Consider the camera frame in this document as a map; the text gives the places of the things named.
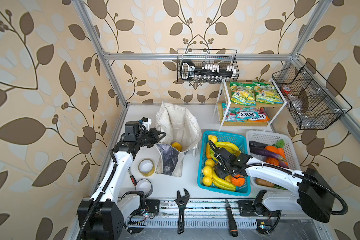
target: screwdriver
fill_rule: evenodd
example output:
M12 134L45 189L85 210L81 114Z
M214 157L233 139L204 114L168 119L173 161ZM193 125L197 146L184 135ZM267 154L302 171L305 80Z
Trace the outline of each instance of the screwdriver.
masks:
M228 225L229 225L229 230L230 230L231 236L237 237L238 233L237 233L236 221L233 218L231 205L229 205L227 199L225 200L225 210L228 213Z
M131 177L131 180L132 180L133 185L136 186L136 185L137 185L137 181L136 181L135 177L132 175L130 168L128 169L128 172L129 172L129 175L130 175L130 177Z

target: black wire basket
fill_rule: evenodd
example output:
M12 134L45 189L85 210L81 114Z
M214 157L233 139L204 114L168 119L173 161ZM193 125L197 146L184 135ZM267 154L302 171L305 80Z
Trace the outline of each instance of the black wire basket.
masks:
M316 81L314 74L323 84ZM352 109L350 103L309 62L303 67L278 71L272 74L272 78L287 100L286 107L299 129L326 129Z
M237 50L180 48L177 50L177 82L236 82L240 74L236 53Z

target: masking tape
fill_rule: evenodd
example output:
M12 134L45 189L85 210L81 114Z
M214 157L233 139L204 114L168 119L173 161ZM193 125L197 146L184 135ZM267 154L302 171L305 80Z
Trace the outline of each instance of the masking tape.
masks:
M151 159L144 159L139 163L138 170L144 177L149 177L155 172L154 162Z

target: blue plastic basket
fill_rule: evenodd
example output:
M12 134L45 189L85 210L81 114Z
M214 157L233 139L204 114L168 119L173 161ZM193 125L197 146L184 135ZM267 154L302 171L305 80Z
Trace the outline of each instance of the blue plastic basket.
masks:
M206 151L206 143L208 142L208 135L215 135L217 137L217 141L219 142L231 142L233 144L235 144L242 153L246 153L246 138L242 135L237 135L234 133L227 133L227 132L217 132L217 131L205 131L203 134L203 141L202 141L202 151L200 154L200 163L199 163L199 172L198 172L198 176L197 176L197 185L199 185L199 187L201 187L202 189L206 189L206 190L210 190L213 192L220 192L220 193L224 193L224 194L230 194L230 195L235 195L235 196L248 196L251 193L251 184L250 184L250 179L249 177L247 177L245 179L245 184L241 187L236 187L236 191L232 192L232 191L228 191L228 190L223 190L220 189L218 187L216 187L214 184L212 184L209 187L206 187L203 185L202 183L202 179L203 179L203 173L202 173L202 169L204 167L204 163L207 160L206 155L205 155L205 151Z

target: white bag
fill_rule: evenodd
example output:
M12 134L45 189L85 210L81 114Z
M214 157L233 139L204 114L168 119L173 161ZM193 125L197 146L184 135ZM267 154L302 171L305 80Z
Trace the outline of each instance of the white bag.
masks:
M187 108L162 103L156 113L156 128L167 134L161 143L155 144L161 156L156 173L181 177L185 154L193 149L193 156L196 156L197 144L202 137L196 117ZM181 152L171 146L173 142L181 144Z

